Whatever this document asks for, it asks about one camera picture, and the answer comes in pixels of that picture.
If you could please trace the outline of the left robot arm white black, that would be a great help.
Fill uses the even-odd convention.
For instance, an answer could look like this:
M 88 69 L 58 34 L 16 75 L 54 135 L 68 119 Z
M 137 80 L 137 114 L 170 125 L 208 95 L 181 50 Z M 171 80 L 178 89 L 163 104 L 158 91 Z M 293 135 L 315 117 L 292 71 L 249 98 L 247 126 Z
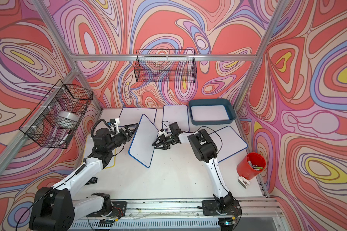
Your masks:
M 139 124 L 118 127 L 117 119 L 106 122 L 100 119 L 105 127 L 92 127 L 91 153 L 83 160 L 83 164 L 70 175 L 51 187 L 42 187 L 36 192 L 29 218 L 29 228 L 33 231 L 67 231 L 73 222 L 88 215 L 97 214 L 110 217 L 114 206 L 110 195 L 94 193 L 83 200 L 73 200 L 78 191 L 86 183 L 107 167 L 116 156 L 114 150 L 124 147 L 135 135 Z

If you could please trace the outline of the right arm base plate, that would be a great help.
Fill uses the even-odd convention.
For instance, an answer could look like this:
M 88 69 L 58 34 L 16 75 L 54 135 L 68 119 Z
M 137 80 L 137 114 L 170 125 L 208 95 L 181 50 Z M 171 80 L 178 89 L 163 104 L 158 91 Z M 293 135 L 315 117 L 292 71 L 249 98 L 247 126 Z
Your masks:
M 220 206 L 215 200 L 203 200 L 202 205 L 198 207 L 205 216 L 240 216 L 242 207 L 238 200 L 227 203 L 225 207 Z

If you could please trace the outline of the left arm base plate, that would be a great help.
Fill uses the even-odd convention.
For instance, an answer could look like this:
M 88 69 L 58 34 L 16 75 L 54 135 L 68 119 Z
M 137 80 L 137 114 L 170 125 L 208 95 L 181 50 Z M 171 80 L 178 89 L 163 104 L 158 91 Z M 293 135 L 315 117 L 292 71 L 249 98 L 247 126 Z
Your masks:
M 103 205 L 102 209 L 87 215 L 88 218 L 122 218 L 126 214 L 126 201 L 112 201 L 110 205 Z

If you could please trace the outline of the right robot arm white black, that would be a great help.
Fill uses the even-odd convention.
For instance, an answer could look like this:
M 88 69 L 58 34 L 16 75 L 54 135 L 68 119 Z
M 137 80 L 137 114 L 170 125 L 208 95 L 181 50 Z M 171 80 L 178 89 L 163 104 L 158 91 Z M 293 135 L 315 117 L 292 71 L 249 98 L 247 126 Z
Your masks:
M 168 150 L 172 145 L 178 143 L 190 144 L 195 157 L 206 168 L 212 182 L 213 201 L 202 201 L 202 205 L 198 209 L 203 210 L 203 214 L 206 216 L 215 214 L 240 216 L 242 208 L 224 182 L 217 159 L 219 150 L 207 130 L 201 129 L 195 133 L 175 131 L 171 135 L 159 131 L 152 146 L 157 150 Z

